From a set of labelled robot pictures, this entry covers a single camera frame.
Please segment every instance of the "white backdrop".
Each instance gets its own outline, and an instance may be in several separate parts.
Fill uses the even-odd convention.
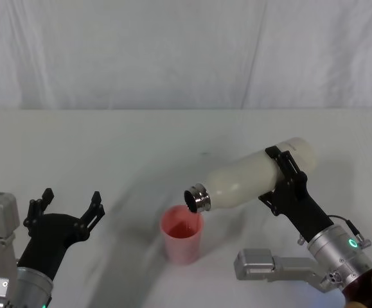
[[[372,107],[372,0],[0,0],[0,108]]]

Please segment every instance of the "plastic cup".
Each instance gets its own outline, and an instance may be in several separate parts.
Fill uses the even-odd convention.
[[[163,214],[160,229],[172,263],[186,265],[199,258],[203,229],[201,214],[190,212],[186,205],[176,205]]]

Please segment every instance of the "white bottle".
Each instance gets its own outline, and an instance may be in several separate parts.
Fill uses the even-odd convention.
[[[290,151],[306,174],[314,170],[317,160],[304,139],[291,138],[277,147]],[[192,212],[236,207],[272,191],[282,176],[277,163],[261,150],[210,172],[204,182],[184,192],[184,199]]]

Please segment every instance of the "red liquid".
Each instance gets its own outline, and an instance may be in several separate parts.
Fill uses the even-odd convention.
[[[188,226],[186,223],[179,223],[168,232],[168,235],[177,239],[185,239],[195,235],[195,233],[196,231],[190,228],[190,226]]]

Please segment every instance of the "silver cylinder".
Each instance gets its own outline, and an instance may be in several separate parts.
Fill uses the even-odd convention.
[[[199,213],[211,208],[210,196],[206,188],[200,183],[191,186],[184,192],[184,200],[192,213]]]
[[[16,308],[44,307],[52,289],[53,282],[45,274],[31,268],[18,268],[17,287],[11,303]]]
[[[339,225],[318,233],[307,245],[316,261],[328,273],[328,279],[340,289],[372,268],[372,262],[360,246]]]

